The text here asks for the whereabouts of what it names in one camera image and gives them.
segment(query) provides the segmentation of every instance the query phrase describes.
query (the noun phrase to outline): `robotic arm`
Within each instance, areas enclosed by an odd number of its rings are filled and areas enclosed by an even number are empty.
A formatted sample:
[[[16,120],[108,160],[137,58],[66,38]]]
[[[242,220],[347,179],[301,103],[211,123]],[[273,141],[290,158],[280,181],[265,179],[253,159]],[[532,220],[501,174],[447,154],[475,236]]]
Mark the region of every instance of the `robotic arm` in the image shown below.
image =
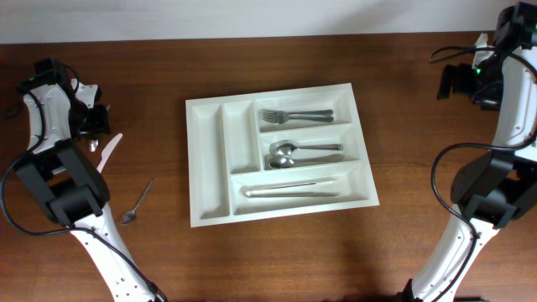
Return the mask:
[[[100,171],[73,143],[73,138],[109,134],[110,128],[107,109],[97,104],[99,87],[70,80],[69,68],[58,60],[42,60],[35,65],[37,75],[19,88],[29,110],[32,151],[17,162],[17,176],[43,213],[88,251],[116,301],[166,301],[136,267],[119,236]],[[49,185],[57,174],[70,178]]]
[[[444,69],[438,98],[449,97],[452,88],[482,109],[499,110],[493,145],[507,148],[492,148],[464,166],[451,186],[453,211],[469,221],[478,236],[452,216],[428,265],[407,283],[398,301],[453,301],[484,245],[537,203],[537,75],[531,67],[537,66],[536,29],[536,6],[518,3],[506,8],[498,19],[494,48],[477,52],[472,65]],[[487,48],[486,34],[476,46]],[[512,171],[516,180],[508,177]]]

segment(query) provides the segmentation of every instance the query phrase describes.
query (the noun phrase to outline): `empty tray compartment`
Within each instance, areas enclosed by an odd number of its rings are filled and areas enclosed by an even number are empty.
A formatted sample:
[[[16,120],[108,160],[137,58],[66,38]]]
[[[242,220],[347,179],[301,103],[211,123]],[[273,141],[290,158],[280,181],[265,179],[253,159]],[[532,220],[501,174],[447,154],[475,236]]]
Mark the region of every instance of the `empty tray compartment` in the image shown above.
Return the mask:
[[[302,128],[289,131],[278,131],[273,133],[262,133],[261,152],[263,156],[264,168],[269,167],[269,160],[273,157],[270,153],[270,145],[281,141],[290,141],[293,145],[300,146],[318,146],[327,144],[340,144],[342,151],[335,150],[309,150],[296,149],[290,155],[292,159],[311,159],[324,157],[332,154],[341,154],[342,161],[360,159],[360,148],[358,147],[357,132],[358,128],[353,125],[331,125],[318,128]],[[300,166],[326,164],[322,162],[303,163]]]
[[[258,133],[253,103],[231,102],[223,105],[227,168],[231,174],[260,170]]]
[[[318,127],[332,124],[349,123],[351,108],[349,102],[354,102],[352,90],[339,87],[328,91],[305,93],[300,95],[279,96],[256,100],[256,110],[259,120],[259,131],[262,133],[295,128]],[[290,119],[282,124],[266,122],[263,120],[262,110],[292,111],[317,111],[331,109],[334,117],[333,122],[316,122]]]
[[[266,192],[313,191],[338,193],[339,195],[330,197],[247,198],[242,192],[242,187],[245,185],[277,185],[326,178],[333,178],[333,181],[318,185],[267,190]],[[314,211],[331,211],[351,207],[376,206],[378,205],[376,192],[371,192],[368,187],[372,182],[373,180],[369,178],[368,172],[363,169],[361,162],[312,166],[291,170],[273,170],[262,174],[235,175],[231,177],[230,187],[232,211],[233,215],[239,216],[252,213],[268,214],[271,211],[279,211],[278,216],[287,216],[309,213],[314,210],[313,208],[315,208]]]
[[[222,133],[222,107],[218,104],[191,108],[189,133],[196,137],[189,143],[189,157],[193,162],[190,169],[190,207],[198,217],[208,219],[229,215],[227,200],[227,172]]]

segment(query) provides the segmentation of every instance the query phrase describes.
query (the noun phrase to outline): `spoon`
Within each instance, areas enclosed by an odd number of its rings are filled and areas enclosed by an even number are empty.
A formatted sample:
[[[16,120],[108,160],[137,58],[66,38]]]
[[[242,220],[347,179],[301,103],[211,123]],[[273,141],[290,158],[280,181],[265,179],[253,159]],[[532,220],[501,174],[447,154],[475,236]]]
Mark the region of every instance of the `spoon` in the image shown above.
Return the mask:
[[[317,145],[317,146],[300,146],[297,143],[289,140],[282,140],[276,143],[271,143],[268,147],[268,151],[272,155],[291,155],[293,151],[298,149],[307,149],[307,150],[335,150],[342,151],[343,145],[339,143],[326,144],[326,145]]]
[[[341,154],[333,154],[313,159],[290,159],[285,155],[276,155],[270,159],[268,165],[272,169],[291,168],[295,164],[311,163],[311,162],[336,162],[343,159]]]
[[[151,185],[153,184],[153,180],[154,179],[151,179],[151,181],[149,181],[148,186],[145,188],[145,190],[143,191],[143,193],[140,196],[140,198],[138,198],[138,201],[136,202],[136,205],[134,206],[134,209],[132,209],[131,211],[126,212],[125,214],[123,214],[121,216],[121,225],[122,226],[125,226],[125,225],[133,222],[136,219],[136,210],[142,204],[143,199],[148,194],[149,188],[151,188]]]

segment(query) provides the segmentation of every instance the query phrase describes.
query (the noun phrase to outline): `wooden table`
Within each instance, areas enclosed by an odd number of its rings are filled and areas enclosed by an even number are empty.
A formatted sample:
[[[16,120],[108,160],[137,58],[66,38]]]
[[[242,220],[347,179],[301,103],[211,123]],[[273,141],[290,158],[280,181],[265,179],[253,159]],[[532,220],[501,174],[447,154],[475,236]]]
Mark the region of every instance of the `wooden table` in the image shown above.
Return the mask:
[[[427,263],[449,218],[430,189],[430,166],[452,143],[490,143],[498,114],[462,96],[438,102],[443,64],[429,54],[472,45],[476,33],[382,34],[0,46],[0,107],[32,64],[54,56],[98,84],[124,138],[103,176],[116,218],[145,185],[138,220],[120,227],[138,266],[171,301],[322,301],[391,295]],[[190,228],[185,100],[352,83],[380,206]],[[24,151],[28,117],[0,120],[0,169]],[[448,154],[438,182],[480,151]],[[100,154],[88,154],[98,163]],[[55,227],[12,177],[7,203],[32,230]],[[0,220],[0,300],[110,301],[75,238],[32,238]],[[537,211],[512,222],[479,256],[460,296],[537,297]]]

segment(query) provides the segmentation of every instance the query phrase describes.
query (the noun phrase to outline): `white background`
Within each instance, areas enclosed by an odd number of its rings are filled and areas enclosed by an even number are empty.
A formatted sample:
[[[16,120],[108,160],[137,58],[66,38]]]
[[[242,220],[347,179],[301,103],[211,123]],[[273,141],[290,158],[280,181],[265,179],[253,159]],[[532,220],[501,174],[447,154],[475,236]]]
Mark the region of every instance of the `white background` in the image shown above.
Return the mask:
[[[0,43],[491,30],[502,9],[514,3],[511,0],[1,0]]]

